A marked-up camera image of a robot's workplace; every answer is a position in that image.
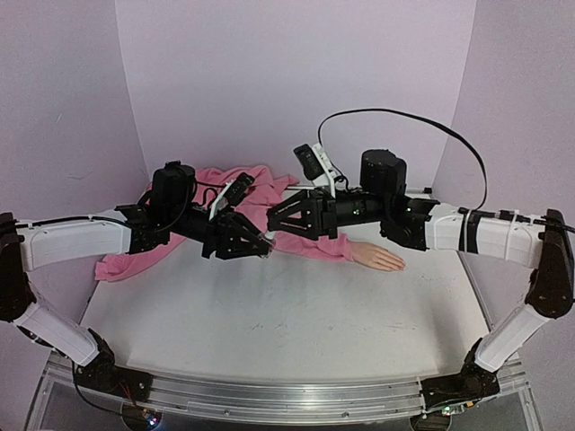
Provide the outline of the nail polish bottle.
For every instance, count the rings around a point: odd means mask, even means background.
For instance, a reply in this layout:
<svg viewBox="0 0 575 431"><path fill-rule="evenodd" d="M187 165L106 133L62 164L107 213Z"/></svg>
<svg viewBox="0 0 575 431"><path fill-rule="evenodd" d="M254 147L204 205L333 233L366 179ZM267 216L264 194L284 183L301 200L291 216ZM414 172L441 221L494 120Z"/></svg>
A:
<svg viewBox="0 0 575 431"><path fill-rule="evenodd" d="M263 237L261 239L261 254L262 259L267 259L270 254L274 251L276 242L273 239Z"/></svg>

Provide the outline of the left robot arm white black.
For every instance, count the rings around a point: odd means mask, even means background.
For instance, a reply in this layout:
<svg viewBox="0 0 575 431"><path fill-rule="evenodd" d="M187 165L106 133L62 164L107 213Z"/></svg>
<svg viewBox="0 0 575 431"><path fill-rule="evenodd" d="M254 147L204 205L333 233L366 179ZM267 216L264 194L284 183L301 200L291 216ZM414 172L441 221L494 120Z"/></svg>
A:
<svg viewBox="0 0 575 431"><path fill-rule="evenodd" d="M151 189L135 204L32 222L3 213L1 320L68 357L100 391L115 391L121 372L106 341L54 311L32 287L29 274L62 261L152 251L172 234L201 243L206 259L265 258L274 242L235 210L253 182L241 174L206 209L194 201L199 187L195 170L175 161L154 173Z"/></svg>

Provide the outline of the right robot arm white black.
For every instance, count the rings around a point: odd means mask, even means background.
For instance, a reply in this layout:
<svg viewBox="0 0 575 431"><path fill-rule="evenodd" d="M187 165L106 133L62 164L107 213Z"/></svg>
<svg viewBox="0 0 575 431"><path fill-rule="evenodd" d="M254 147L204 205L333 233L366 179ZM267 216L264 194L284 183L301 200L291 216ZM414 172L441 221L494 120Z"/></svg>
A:
<svg viewBox="0 0 575 431"><path fill-rule="evenodd" d="M343 226L378 222L382 237L407 249L459 251L531 269L525 298L474 343L461 370L421 382L425 411L447 414L457 405L498 394L497 373L504 363L548 321L570 312L574 256L561 212L550 209L544 216L486 212L410 198L406 162L383 149L362 154L357 190L338 190L321 145L301 145L294 153L312 184L268 211L272 232L317 241L336 238Z"/></svg>

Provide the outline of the pink sweatshirt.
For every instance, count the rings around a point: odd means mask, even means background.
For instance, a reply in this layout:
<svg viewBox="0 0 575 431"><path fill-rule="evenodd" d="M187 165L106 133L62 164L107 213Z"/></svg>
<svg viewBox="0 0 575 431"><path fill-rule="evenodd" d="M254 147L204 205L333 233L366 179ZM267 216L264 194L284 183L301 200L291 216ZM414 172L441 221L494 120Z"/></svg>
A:
<svg viewBox="0 0 575 431"><path fill-rule="evenodd" d="M290 175L275 178L270 168L264 165L237 167L228 171L206 168L196 171L196 178L201 183L199 193L203 193L209 184L225 186L243 172L252 176L254 183L247 198L236 208L236 211L247 216L264 232L267 229L267 210L279 204L287 187L297 185L298 179ZM352 260L351 241L345 234L340 234L333 240L322 237L315 242L291 233L277 232L274 240L276 251L330 262ZM166 258L185 241L185 237L173 233L167 244L159 245L151 251L135 255L107 255L96 264L94 279L116 282L133 277Z"/></svg>

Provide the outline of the mannequin hand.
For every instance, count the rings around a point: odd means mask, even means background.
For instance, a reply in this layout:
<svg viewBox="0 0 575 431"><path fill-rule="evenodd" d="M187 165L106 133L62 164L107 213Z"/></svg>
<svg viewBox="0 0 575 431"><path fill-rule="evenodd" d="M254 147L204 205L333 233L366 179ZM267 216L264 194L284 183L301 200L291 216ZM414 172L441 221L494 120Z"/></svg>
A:
<svg viewBox="0 0 575 431"><path fill-rule="evenodd" d="M370 242L351 242L351 257L354 262L367 268L395 272L405 269L405 262L389 250Z"/></svg>

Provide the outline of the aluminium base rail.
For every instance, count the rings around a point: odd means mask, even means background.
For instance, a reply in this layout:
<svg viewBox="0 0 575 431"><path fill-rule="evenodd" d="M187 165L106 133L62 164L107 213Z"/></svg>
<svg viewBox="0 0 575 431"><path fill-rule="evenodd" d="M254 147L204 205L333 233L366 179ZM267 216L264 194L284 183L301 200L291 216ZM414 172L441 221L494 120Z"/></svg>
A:
<svg viewBox="0 0 575 431"><path fill-rule="evenodd" d="M149 374L119 365L89 365L72 372L52 356L49 370L87 392L130 406L197 418L262 424L342 424L459 413L482 401L527 389L518 358L509 360L482 389L453 376L346 383L230 382L171 374Z"/></svg>

